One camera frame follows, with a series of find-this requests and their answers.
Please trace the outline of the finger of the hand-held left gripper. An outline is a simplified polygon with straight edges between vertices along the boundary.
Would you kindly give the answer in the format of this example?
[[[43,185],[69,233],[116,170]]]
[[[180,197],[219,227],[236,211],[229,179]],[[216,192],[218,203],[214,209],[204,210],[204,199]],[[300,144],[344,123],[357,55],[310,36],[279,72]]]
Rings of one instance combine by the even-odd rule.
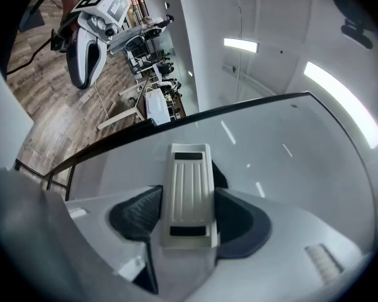
[[[135,50],[136,48],[139,48],[145,42],[149,40],[153,40],[157,38],[159,34],[152,35],[150,33],[145,33],[145,34],[131,34],[128,35],[126,33],[120,33],[115,35],[109,46],[108,46],[108,51],[113,55],[116,54],[122,50],[125,50],[127,52],[131,52]]]
[[[141,37],[143,42],[153,40],[157,38],[168,25],[168,22],[159,22],[152,23],[150,25],[143,24],[134,28],[130,28],[113,36],[108,47],[116,48],[121,46],[123,48],[124,46],[126,46],[129,40],[137,36]]]

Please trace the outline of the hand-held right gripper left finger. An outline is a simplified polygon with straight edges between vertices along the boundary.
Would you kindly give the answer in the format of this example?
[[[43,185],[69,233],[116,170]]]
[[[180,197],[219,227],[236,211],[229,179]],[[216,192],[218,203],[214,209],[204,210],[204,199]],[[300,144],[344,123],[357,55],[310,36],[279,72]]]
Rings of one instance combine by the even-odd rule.
[[[163,187],[66,202],[83,237],[115,274],[158,294],[151,233],[160,218]]]

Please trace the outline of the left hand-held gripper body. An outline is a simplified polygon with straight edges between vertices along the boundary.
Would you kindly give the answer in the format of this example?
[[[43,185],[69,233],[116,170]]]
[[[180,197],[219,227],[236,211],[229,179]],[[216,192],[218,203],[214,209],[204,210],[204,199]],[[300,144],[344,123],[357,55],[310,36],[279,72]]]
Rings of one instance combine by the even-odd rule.
[[[129,0],[80,0],[52,31],[50,49],[66,54],[71,81],[78,89],[87,89],[101,74],[107,48],[121,31],[129,7]]]

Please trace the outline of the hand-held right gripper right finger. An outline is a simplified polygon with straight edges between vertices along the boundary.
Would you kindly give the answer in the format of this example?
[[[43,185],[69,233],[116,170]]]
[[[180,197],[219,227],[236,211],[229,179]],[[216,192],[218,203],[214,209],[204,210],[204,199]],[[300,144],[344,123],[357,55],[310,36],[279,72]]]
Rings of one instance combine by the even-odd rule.
[[[218,296],[338,296],[369,255],[312,213],[232,191],[213,167],[219,265]]]

